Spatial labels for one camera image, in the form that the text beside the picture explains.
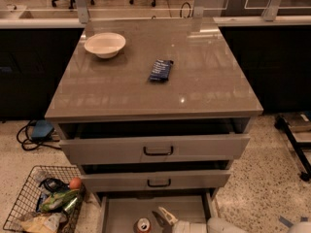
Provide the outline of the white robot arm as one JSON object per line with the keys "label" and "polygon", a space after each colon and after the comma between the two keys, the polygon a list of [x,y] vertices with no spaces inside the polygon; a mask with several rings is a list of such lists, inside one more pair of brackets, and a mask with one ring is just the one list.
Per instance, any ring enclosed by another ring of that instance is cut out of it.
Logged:
{"label": "white robot arm", "polygon": [[[158,224],[167,228],[169,233],[248,233],[219,217],[210,217],[206,223],[194,223],[177,219],[163,207],[158,209],[159,213],[154,212],[154,216]],[[286,233],[311,233],[311,222],[308,220],[291,223],[281,216],[280,221],[288,227]]]}

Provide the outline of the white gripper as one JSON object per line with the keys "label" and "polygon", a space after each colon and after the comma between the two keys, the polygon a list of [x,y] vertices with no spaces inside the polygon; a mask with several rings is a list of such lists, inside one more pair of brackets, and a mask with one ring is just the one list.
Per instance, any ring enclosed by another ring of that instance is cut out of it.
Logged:
{"label": "white gripper", "polygon": [[207,227],[205,223],[193,223],[188,221],[183,221],[178,219],[168,212],[165,208],[158,208],[164,215],[165,219],[172,227],[172,233],[207,233]]}

